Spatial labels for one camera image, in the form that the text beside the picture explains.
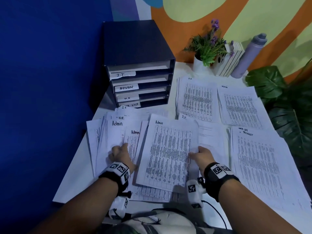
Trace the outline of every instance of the white table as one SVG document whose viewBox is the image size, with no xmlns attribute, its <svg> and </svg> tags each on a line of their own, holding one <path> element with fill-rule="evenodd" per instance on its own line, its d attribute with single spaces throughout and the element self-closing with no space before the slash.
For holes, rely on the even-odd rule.
<svg viewBox="0 0 312 234">
<path fill-rule="evenodd" d="M 169 118 L 175 118 L 175 95 L 177 91 L 177 78 L 182 76 L 188 76 L 193 78 L 200 78 L 203 80 L 207 80 L 210 82 L 216 82 L 218 84 L 223 84 L 227 86 L 234 87 L 245 87 L 242 79 L 235 79 L 232 77 L 216 77 L 213 76 L 212 73 L 210 75 L 206 74 L 195 74 L 192 71 L 192 64 L 176 62 L 175 70 L 174 70 L 174 78 L 172 80 L 170 97 L 167 105 L 155 106 L 166 109 L 169 111 Z M 94 119 L 99 119 L 104 116 L 107 111 L 114 110 L 115 105 L 111 100 L 111 92 L 107 92 L 103 100 L 96 110 L 96 113 L 93 117 Z M 228 156 L 228 137 L 226 134 L 226 126 L 224 126 L 224 144 L 225 144 L 225 155 Z M 89 185 L 91 185 L 94 181 L 93 172 L 92 172 L 92 164 L 91 164 L 91 156 L 88 147 L 87 135 L 85 134 L 77 152 L 68 167 L 68 170 L 60 184 L 59 189 L 57 190 L 53 201 L 59 203 L 66 203 L 74 196 L 82 192 Z M 231 228 L 226 215 L 221 208 L 220 204 L 217 203 L 213 198 L 208 196 L 207 194 L 203 195 L 203 200 L 211 203 L 222 215 L 224 218 L 227 227 Z M 208 204 L 205 204 L 203 209 L 193 209 L 189 204 L 175 204 L 175 203 L 150 203 L 150 202 L 140 202 L 140 201 L 130 201 L 127 207 L 128 213 L 137 213 L 137 212 L 145 212 L 150 211 L 155 208 L 178 208 L 185 213 L 192 213 L 193 216 L 197 216 L 197 218 L 205 220 L 205 222 L 213 227 L 221 227 L 224 228 L 224 223 L 216 213 Z M 306 213 L 287 213 L 281 210 L 275 210 L 280 216 L 282 216 L 285 220 L 291 223 L 295 228 L 301 231 L 303 234 L 311 233 L 312 229 L 312 215 L 308 215 Z"/>
</svg>

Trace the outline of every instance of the wall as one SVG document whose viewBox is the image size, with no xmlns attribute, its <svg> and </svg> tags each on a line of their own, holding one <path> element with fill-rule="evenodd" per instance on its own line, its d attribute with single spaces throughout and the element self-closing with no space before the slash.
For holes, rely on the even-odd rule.
<svg viewBox="0 0 312 234">
<path fill-rule="evenodd" d="M 112 3 L 114 20 L 155 20 L 177 61 L 192 62 L 183 52 L 191 36 L 204 34 L 211 19 L 219 19 L 222 35 L 247 46 L 252 37 L 267 33 L 268 43 L 249 70 L 277 65 L 290 82 L 312 58 L 312 0 L 132 0 Z"/>
<path fill-rule="evenodd" d="M 1 233 L 25 233 L 53 210 L 104 94 L 109 20 L 109 0 L 0 0 Z"/>
</svg>

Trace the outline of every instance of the hand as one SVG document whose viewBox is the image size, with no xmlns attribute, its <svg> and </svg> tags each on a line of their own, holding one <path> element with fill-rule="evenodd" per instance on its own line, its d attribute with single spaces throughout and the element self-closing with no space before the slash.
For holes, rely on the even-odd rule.
<svg viewBox="0 0 312 234">
<path fill-rule="evenodd" d="M 198 146 L 198 153 L 189 153 L 189 156 L 191 159 L 195 160 L 197 163 L 200 173 L 202 176 L 204 176 L 205 168 L 211 164 L 212 162 L 216 162 L 213 158 L 212 153 L 209 149 L 206 149 L 202 146 Z"/>
<path fill-rule="evenodd" d="M 112 148 L 112 153 L 108 157 L 112 162 L 122 162 L 123 164 L 127 165 L 131 174 L 135 169 L 137 169 L 137 165 L 131 161 L 128 152 L 128 143 L 124 143 L 121 147 L 118 145 L 114 146 Z"/>
</svg>

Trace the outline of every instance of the purple water bottle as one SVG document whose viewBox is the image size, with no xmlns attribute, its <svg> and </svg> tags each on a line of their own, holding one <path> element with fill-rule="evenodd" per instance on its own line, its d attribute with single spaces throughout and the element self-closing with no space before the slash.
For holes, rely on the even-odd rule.
<svg viewBox="0 0 312 234">
<path fill-rule="evenodd" d="M 232 71 L 231 76 L 234 78 L 241 78 L 266 42 L 266 34 L 261 33 L 254 36 L 252 41 L 246 47 L 246 50 L 241 56 L 237 66 Z"/>
</svg>

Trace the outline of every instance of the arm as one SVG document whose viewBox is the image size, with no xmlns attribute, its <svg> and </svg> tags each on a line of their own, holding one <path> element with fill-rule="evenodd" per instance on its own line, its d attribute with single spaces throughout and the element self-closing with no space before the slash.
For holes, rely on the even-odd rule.
<svg viewBox="0 0 312 234">
<path fill-rule="evenodd" d="M 113 162 L 126 164 L 133 173 L 136 166 L 130 159 L 127 145 L 113 147 L 109 158 Z M 117 193 L 116 182 L 99 178 L 30 233 L 93 233 L 104 220 Z"/>
<path fill-rule="evenodd" d="M 212 162 L 215 162 L 209 149 L 199 146 L 199 153 L 190 153 L 201 174 Z M 232 228 L 238 234 L 300 234 L 291 224 L 263 203 L 240 182 L 226 181 L 219 191 L 219 202 Z"/>
</svg>

